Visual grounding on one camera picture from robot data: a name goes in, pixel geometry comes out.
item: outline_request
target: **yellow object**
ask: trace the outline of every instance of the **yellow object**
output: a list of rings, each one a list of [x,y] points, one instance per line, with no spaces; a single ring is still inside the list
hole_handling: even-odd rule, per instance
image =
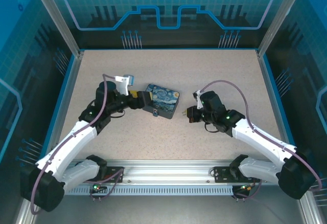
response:
[[[130,90],[129,92],[133,96],[133,98],[137,98],[137,91],[136,90]]]

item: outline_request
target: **vent slot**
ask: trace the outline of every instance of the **vent slot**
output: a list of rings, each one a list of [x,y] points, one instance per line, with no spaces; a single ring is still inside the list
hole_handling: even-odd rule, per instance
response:
[[[93,194],[94,196],[102,196],[108,193],[111,186]],[[89,195],[92,186],[82,185],[70,190],[66,195]],[[116,186],[112,195],[116,196],[203,196],[203,195],[232,195],[232,186]]]

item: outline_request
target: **black plug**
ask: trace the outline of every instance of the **black plug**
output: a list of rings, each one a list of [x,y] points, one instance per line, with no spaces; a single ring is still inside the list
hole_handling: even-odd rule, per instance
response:
[[[198,123],[202,118],[202,111],[196,105],[187,108],[186,115],[189,118],[189,123]]]

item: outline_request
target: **glass wall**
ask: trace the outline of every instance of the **glass wall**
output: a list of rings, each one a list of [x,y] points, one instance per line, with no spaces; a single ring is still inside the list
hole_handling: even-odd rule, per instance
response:
[[[55,0],[82,49],[257,48],[282,0]]]
[[[11,223],[20,168],[40,156],[72,54],[41,0],[0,2],[0,222]]]
[[[327,0],[296,0],[267,50],[294,142],[327,160]]]

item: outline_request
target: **metal frame post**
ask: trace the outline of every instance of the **metal frame post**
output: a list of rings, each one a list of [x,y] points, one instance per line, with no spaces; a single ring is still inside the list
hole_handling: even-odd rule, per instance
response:
[[[268,28],[266,35],[262,39],[262,42],[258,48],[259,56],[262,57],[269,45],[271,44],[272,40],[274,39],[276,33],[278,32],[279,28],[281,27],[284,19],[288,15],[291,7],[293,6],[295,0],[283,0],[279,10],[277,11],[275,18],[273,19],[270,27]]]
[[[76,57],[79,57],[80,49],[68,28],[64,18],[62,17],[59,8],[57,7],[54,0],[41,0],[46,10],[48,11],[50,17],[58,28],[60,34],[62,35],[64,41],[68,45],[72,54]]]

